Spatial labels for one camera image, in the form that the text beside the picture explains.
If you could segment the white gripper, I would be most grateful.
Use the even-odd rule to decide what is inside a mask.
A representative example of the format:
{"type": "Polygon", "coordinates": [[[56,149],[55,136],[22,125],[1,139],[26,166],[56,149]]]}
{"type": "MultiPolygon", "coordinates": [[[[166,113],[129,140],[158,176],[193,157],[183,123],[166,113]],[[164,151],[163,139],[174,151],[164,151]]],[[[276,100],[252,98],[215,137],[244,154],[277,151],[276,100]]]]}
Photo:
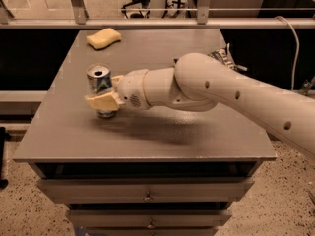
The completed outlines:
{"type": "Polygon", "coordinates": [[[148,70],[144,69],[132,71],[125,76],[114,76],[111,82],[114,88],[118,87],[118,93],[111,91],[90,94],[85,96],[85,101],[90,108],[95,110],[117,111],[124,103],[131,110],[148,110],[151,106],[146,100],[144,91],[144,79],[147,73],[148,70]]]}

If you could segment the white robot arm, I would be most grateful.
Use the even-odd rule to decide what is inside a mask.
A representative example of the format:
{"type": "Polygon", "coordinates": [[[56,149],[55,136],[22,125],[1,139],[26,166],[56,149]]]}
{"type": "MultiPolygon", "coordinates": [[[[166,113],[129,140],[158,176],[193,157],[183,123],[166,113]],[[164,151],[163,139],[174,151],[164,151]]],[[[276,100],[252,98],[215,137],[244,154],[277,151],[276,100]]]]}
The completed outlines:
{"type": "Polygon", "coordinates": [[[99,68],[90,73],[98,79],[98,89],[85,97],[92,109],[165,106],[203,112],[221,103],[305,156],[315,156],[315,99],[244,76],[208,55],[188,53],[170,68],[124,76],[99,68]]]}

